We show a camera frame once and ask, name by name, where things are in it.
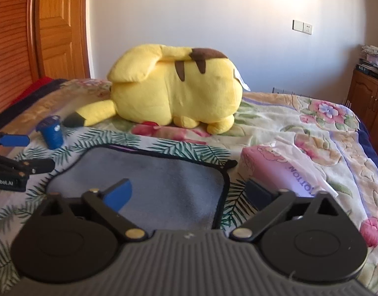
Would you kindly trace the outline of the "purple and grey towel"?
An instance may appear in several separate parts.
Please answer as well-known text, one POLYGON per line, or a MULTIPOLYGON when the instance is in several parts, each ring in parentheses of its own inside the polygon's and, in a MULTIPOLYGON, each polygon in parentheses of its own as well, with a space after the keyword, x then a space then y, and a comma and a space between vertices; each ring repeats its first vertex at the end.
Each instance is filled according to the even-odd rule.
POLYGON ((148 233, 218 229, 230 187, 228 171, 236 165, 235 160, 218 165, 104 145, 87 150, 55 175, 48 181, 46 192, 79 198, 89 189, 105 190, 128 178, 132 196, 119 214, 148 233))

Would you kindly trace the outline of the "blue cup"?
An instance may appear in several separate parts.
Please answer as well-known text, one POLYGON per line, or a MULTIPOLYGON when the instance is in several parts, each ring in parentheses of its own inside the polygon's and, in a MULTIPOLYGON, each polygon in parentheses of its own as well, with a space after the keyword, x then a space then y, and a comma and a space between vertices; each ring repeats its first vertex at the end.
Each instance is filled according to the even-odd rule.
POLYGON ((48 116, 41 120, 36 126, 36 131, 41 133, 50 150, 60 148, 64 144, 60 116, 48 116))

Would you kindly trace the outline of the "red and navy blanket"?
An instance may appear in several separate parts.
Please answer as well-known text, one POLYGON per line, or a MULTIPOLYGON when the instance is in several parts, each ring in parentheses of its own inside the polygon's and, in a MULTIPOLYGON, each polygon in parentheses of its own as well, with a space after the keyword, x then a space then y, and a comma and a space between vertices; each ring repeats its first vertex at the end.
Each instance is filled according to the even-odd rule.
POLYGON ((42 77, 35 81, 35 83, 23 91, 7 109, 0 113, 0 129, 13 121, 13 119, 25 110, 29 109, 38 100, 58 90, 64 82, 68 82, 68 80, 62 78, 52 79, 50 77, 42 77))

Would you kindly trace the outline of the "floral bed quilt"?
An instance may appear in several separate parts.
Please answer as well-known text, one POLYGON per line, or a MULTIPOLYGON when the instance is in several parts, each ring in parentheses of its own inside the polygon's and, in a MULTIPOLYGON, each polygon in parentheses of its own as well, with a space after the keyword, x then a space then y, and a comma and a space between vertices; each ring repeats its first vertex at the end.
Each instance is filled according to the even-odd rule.
POLYGON ((350 109, 297 95, 248 93, 232 129, 222 135, 212 136, 203 127, 186 130, 111 118, 92 128, 68 128, 63 132, 62 147, 46 147, 35 130, 41 119, 64 116, 85 104, 105 100, 110 87, 103 80, 74 79, 52 82, 33 93, 25 104, 0 116, 4 132, 29 135, 30 145, 0 148, 0 154, 17 160, 51 158, 56 164, 54 172, 60 173, 86 150, 100 144, 126 145, 223 165, 239 159, 243 148, 286 140, 311 159, 362 233, 368 258, 359 280, 378 294, 378 156, 367 130, 350 109))

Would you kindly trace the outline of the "yellow Pikachu plush toy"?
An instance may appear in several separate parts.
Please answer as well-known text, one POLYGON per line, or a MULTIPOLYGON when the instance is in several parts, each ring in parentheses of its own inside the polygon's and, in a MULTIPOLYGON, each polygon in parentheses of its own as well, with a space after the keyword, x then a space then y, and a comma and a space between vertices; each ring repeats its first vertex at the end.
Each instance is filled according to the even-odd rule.
POLYGON ((223 134, 248 85, 222 52, 210 48, 138 45, 112 66, 110 98, 85 105, 63 120, 69 128, 93 126, 115 115, 160 126, 193 129, 207 125, 223 134))

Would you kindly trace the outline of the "wooden door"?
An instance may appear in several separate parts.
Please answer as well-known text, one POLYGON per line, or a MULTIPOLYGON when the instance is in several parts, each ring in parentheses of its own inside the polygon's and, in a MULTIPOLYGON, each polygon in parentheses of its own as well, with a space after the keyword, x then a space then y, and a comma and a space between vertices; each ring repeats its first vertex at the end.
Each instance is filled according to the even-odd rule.
POLYGON ((40 75, 90 77, 86 0, 35 0, 35 30, 40 75))

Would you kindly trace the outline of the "wooden slatted wardrobe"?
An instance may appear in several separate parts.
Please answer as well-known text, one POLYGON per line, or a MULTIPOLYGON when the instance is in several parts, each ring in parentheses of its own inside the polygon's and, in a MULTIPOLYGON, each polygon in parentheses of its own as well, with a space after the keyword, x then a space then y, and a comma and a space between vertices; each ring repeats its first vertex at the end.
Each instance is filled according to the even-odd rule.
POLYGON ((0 0, 0 113, 39 79, 35 0, 0 0))

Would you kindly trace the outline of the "wooden low cabinet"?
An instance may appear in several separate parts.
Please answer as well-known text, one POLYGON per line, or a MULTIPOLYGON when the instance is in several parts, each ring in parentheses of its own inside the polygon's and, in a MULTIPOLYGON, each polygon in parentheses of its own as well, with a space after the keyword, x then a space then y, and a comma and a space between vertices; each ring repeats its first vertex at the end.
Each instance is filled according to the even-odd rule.
POLYGON ((367 128, 378 156, 378 79, 354 69, 347 103, 367 128))

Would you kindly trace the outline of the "stack of folded linens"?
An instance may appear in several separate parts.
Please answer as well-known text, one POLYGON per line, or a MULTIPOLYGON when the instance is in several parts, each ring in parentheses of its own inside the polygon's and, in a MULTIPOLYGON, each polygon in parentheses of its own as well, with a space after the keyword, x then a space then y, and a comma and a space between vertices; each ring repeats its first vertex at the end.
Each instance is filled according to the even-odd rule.
POLYGON ((378 79, 378 47, 374 45, 362 45, 356 69, 365 75, 378 79))

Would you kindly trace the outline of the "white wall socket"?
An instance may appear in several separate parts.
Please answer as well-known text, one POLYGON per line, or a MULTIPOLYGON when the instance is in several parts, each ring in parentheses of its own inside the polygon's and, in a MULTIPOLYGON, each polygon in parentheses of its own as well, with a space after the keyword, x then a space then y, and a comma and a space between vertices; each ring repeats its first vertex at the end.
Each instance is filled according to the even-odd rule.
POLYGON ((292 21, 292 29, 308 35, 311 35, 313 32, 312 25, 297 20, 292 21))

